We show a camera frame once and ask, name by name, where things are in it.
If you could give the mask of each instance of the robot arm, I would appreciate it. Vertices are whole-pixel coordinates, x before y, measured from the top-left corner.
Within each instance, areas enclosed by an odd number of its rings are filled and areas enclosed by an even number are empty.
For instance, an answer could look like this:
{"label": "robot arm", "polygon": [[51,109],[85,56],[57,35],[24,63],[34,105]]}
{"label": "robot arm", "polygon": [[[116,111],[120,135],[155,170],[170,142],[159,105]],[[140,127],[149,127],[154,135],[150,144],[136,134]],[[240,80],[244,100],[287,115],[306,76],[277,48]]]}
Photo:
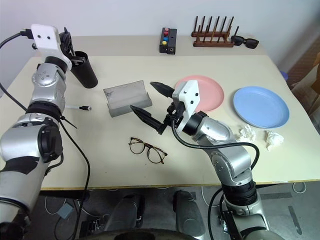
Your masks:
{"label": "robot arm", "polygon": [[[131,106],[133,112],[146,124],[162,134],[171,126],[180,143],[190,148],[203,149],[209,156],[221,181],[224,200],[228,210],[221,214],[233,240],[272,239],[283,240],[269,231],[261,198],[252,177],[252,168],[257,163],[259,149],[251,143],[236,143],[231,129],[224,123],[208,117],[204,112],[194,113],[200,99],[196,80],[184,82],[173,89],[159,82],[151,85],[173,103],[168,107],[163,123],[152,118],[147,111]],[[177,132],[184,132],[198,144],[184,142]],[[251,158],[243,145],[256,150],[256,159]]]}
{"label": "robot arm", "polygon": [[84,62],[74,56],[70,33],[52,26],[31,26],[36,47],[45,58],[32,76],[34,90],[27,108],[0,139],[5,167],[0,171],[0,236],[22,239],[29,214],[52,160],[63,153],[59,122],[65,109],[66,71]]}

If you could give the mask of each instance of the white wall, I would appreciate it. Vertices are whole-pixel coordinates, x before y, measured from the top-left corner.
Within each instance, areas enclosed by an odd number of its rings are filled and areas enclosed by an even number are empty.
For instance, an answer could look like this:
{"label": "white wall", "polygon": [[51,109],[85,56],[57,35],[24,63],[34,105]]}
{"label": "white wall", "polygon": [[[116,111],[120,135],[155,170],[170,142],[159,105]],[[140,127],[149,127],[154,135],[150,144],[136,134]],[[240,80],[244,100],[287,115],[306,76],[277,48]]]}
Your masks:
{"label": "white wall", "polygon": [[[320,33],[320,0],[0,0],[0,40],[32,23],[60,31],[66,26],[72,36],[159,35],[164,26],[189,35],[196,15],[234,16],[239,35],[256,36],[277,65],[296,49],[297,39],[305,36],[299,44],[306,45]],[[0,81],[6,87],[32,56],[30,45],[21,37],[1,49]],[[285,71],[296,60],[288,61]]]}

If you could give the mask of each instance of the white paper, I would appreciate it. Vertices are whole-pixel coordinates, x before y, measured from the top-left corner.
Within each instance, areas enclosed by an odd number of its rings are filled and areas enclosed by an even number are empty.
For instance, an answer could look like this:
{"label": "white paper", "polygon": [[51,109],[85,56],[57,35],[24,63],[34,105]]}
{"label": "white paper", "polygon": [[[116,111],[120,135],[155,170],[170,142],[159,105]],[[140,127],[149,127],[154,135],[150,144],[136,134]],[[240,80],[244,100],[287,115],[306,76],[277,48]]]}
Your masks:
{"label": "white paper", "polygon": [[249,142],[253,143],[256,140],[256,132],[250,127],[249,124],[244,125],[240,131],[240,135],[237,138],[237,142]]}
{"label": "white paper", "polygon": [[273,147],[280,146],[285,138],[281,136],[279,133],[273,131],[266,131],[266,149],[270,151]]}

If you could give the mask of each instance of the black cable wire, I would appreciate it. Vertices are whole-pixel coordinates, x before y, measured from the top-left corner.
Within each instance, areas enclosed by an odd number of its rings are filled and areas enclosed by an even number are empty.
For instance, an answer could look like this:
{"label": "black cable wire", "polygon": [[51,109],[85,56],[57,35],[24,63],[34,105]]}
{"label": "black cable wire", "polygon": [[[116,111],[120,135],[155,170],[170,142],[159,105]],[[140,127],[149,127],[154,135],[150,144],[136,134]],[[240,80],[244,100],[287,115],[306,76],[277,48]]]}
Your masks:
{"label": "black cable wire", "polygon": [[[15,39],[17,37],[21,36],[21,33],[18,32],[15,35],[12,35],[10,37],[8,37],[7,39],[3,40],[0,43],[0,49],[3,47],[3,45],[5,45],[6,43],[8,43],[9,41],[11,41],[12,39]],[[25,106],[23,106],[17,99],[15,99],[6,89],[5,87],[1,84],[0,82],[0,89],[3,91],[3,93],[5,95],[7,95],[12,101],[14,101],[16,104],[19,105],[20,108],[22,108],[25,112],[27,111],[27,108]]]}
{"label": "black cable wire", "polygon": [[79,220],[80,220],[80,216],[81,216],[81,211],[82,211],[82,207],[84,205],[84,201],[85,201],[85,198],[86,198],[86,192],[87,192],[87,189],[88,189],[88,184],[89,184],[89,179],[90,179],[90,163],[89,163],[89,160],[88,160],[87,156],[85,155],[85,153],[78,146],[78,144],[75,142],[75,140],[70,136],[70,134],[68,133],[67,129],[65,128],[65,126],[63,125],[63,123],[62,123],[62,121],[60,119],[59,119],[59,123],[60,123],[61,127],[63,128],[65,134],[69,137],[71,142],[75,145],[75,147],[79,150],[79,152],[81,153],[81,155],[85,159],[85,162],[86,162],[86,165],[87,165],[87,168],[88,168],[86,181],[85,181],[85,186],[84,186],[83,194],[82,194],[82,197],[81,197],[80,207],[79,207],[79,210],[78,210],[78,214],[77,214],[77,217],[76,217],[76,222],[75,222],[74,229],[73,229],[73,234],[72,234],[72,240],[74,240],[76,238],[78,224],[79,224]]}
{"label": "black cable wire", "polygon": [[212,205],[214,204],[214,200],[217,197],[217,195],[222,191],[222,188],[219,188],[212,196],[210,203],[209,203],[209,208],[208,208],[208,229],[209,229],[209,235],[210,235],[210,239],[214,240],[214,236],[212,234],[212,229],[211,229],[211,209],[212,209]]}
{"label": "black cable wire", "polygon": [[259,148],[250,143],[250,142],[232,142],[232,143],[226,143],[226,144],[218,144],[218,145],[214,145],[214,146],[204,146],[204,145],[197,145],[197,144],[191,144],[191,143],[188,143],[184,140],[182,140],[177,131],[176,131],[176,128],[175,128],[175,124],[176,124],[176,120],[172,120],[171,122],[171,129],[172,129],[172,133],[174,135],[174,137],[184,146],[188,147],[188,148],[192,148],[192,149],[223,149],[223,148],[229,148],[229,147],[236,147],[236,146],[249,146],[249,147],[252,147],[254,148],[255,150],[255,158],[253,160],[253,163],[251,164],[251,170],[254,169],[255,165],[257,164],[258,162],[258,159],[259,159],[259,156],[260,156],[260,151],[259,151]]}
{"label": "black cable wire", "polygon": [[76,214],[79,214],[78,208],[77,208],[77,204],[76,204],[76,200],[72,199],[73,205],[74,205],[74,209],[76,211]]}
{"label": "black cable wire", "polygon": [[61,116],[60,117],[61,120],[65,120],[68,124],[70,124],[72,127],[74,127],[75,129],[78,129],[75,125],[73,125],[68,119],[66,119],[65,116]]}
{"label": "black cable wire", "polygon": [[64,153],[62,152],[61,155],[60,155],[60,162],[58,162],[57,164],[54,164],[52,166],[49,166],[46,171],[45,171],[45,176],[47,176],[47,174],[51,171],[51,169],[54,169],[58,166],[60,166],[62,163],[64,162]]}
{"label": "black cable wire", "polygon": [[220,201],[219,201],[219,211],[220,211],[221,219],[224,219],[223,209],[222,209],[222,203],[223,203],[223,201],[224,201],[224,194],[221,195]]}
{"label": "black cable wire", "polygon": [[[54,225],[54,231],[53,231],[53,233],[54,233],[54,238],[55,238],[55,240],[59,240],[59,238],[58,238],[58,236],[57,236],[57,226],[58,226],[58,223],[60,222],[61,219],[62,219],[62,218],[59,217],[58,221],[56,221],[56,223],[55,223],[55,225]],[[72,233],[71,236],[69,236],[66,240],[71,239],[71,237],[72,237],[73,235],[74,235],[74,234]]]}

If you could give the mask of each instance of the beige tabletop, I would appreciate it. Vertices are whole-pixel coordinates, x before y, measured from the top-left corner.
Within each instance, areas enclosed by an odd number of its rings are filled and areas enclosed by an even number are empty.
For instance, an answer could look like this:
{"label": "beige tabletop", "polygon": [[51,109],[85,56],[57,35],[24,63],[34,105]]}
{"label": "beige tabletop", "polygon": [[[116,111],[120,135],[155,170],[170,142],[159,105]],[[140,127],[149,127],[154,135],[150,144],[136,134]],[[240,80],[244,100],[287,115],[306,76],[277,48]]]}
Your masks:
{"label": "beige tabletop", "polygon": [[[156,37],[147,38],[149,41],[144,39],[148,45],[137,46],[135,51],[129,49],[139,43],[138,38],[122,36],[119,38],[122,42],[118,43],[116,39],[117,37],[75,37],[74,48],[90,55],[98,85],[86,89],[70,72],[66,78],[66,103],[92,107],[92,111],[66,109],[63,113],[78,127],[75,129],[65,124],[90,161],[90,188],[220,185],[205,152],[181,145],[169,127],[159,135],[132,112],[114,118],[108,112],[103,89],[143,80],[153,103],[146,110],[162,121],[171,100],[159,94],[149,82],[162,82],[174,87],[179,79],[189,75],[208,76],[221,85],[224,101],[208,115],[228,124],[235,134],[246,124],[233,108],[233,96],[238,89],[261,86],[274,91],[286,102],[290,118],[284,126],[274,129],[284,136],[281,146],[268,152],[265,129],[252,127],[257,134],[254,143],[260,149],[260,159],[253,170],[254,181],[266,184],[320,180],[320,136],[279,70],[261,47],[256,51],[243,46],[210,48],[207,51],[211,55],[208,55],[202,54],[207,53],[203,48],[193,48],[190,37],[181,37],[180,45],[177,43],[177,54],[167,55],[157,52]],[[125,39],[133,45],[122,48],[121,44]],[[31,76],[41,62],[40,57],[32,57],[8,89],[25,106],[28,106],[33,90]],[[23,111],[7,96],[3,96],[0,99],[0,112],[2,135]],[[85,185],[85,161],[63,130],[61,134],[64,163],[44,178],[42,190],[82,189]],[[168,156],[165,157],[164,164],[149,162],[146,152],[139,155],[131,153],[128,145],[130,137],[137,137],[166,151]],[[181,137],[192,142],[184,133]],[[250,147],[246,149],[253,159],[254,150]]]}

